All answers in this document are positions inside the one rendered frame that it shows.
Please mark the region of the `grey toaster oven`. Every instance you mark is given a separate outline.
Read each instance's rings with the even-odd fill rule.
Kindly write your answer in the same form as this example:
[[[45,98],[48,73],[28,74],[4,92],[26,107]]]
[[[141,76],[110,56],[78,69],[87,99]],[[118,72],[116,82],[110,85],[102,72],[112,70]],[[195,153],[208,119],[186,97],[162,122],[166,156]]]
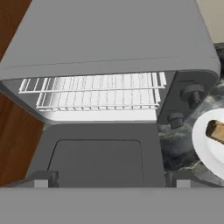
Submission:
[[[155,109],[46,111],[37,101],[47,93],[18,92],[23,79],[153,72],[167,82]],[[31,0],[0,61],[0,92],[50,125],[166,124],[171,113],[186,119],[195,110],[182,89],[200,84],[202,102],[220,72],[196,0]]]

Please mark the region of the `large dark grey oven knob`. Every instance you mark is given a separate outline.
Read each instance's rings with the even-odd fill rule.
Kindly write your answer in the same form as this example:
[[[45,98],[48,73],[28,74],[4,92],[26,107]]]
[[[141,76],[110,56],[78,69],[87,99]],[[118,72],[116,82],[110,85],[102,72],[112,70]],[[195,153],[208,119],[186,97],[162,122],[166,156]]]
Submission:
[[[200,84],[193,84],[181,90],[181,100],[188,102],[190,109],[196,109],[205,93],[204,87]]]

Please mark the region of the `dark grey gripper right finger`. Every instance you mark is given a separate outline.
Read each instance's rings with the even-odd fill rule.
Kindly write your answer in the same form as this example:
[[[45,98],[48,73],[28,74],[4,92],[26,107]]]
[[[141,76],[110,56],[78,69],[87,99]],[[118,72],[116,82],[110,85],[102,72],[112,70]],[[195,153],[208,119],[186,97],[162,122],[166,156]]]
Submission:
[[[168,171],[167,186],[175,188],[219,188],[222,187],[222,180],[213,175],[210,171]]]

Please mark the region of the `brown baguette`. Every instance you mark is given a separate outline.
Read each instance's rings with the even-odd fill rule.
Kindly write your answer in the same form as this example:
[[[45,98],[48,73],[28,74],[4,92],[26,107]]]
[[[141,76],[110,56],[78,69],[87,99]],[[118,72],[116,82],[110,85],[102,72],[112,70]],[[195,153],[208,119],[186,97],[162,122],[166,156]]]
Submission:
[[[206,136],[224,144],[224,123],[218,120],[211,120],[206,126]]]

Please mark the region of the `small dark grey oven knob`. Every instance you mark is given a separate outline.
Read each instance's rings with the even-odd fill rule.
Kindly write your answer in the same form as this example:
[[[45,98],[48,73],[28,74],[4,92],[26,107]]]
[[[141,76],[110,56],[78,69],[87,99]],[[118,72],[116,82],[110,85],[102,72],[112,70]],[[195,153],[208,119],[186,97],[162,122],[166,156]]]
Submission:
[[[168,122],[171,125],[171,129],[177,129],[184,123],[184,115],[182,113],[171,113],[168,115]]]

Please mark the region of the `white plate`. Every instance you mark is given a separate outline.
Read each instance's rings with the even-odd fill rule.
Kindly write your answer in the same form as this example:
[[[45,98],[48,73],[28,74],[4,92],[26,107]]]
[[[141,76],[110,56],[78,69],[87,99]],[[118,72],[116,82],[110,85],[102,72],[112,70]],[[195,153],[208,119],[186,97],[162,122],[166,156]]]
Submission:
[[[200,161],[213,174],[224,180],[224,144],[206,136],[211,120],[224,123],[224,108],[216,108],[202,114],[192,128],[192,144]]]

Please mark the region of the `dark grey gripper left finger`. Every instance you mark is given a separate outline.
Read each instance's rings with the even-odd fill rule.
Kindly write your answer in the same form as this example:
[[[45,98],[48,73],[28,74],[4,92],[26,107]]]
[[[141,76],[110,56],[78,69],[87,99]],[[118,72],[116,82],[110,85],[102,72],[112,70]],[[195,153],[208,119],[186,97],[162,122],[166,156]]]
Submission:
[[[52,188],[59,186],[58,179],[58,171],[35,171],[27,178],[8,184],[8,187]]]

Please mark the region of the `grey toaster oven door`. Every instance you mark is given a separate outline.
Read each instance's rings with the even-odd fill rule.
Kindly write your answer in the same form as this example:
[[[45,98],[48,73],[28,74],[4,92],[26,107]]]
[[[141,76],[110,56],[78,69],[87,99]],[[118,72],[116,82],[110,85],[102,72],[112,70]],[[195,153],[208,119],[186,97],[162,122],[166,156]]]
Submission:
[[[164,187],[153,123],[59,124],[46,128],[27,173],[55,171],[60,187]]]

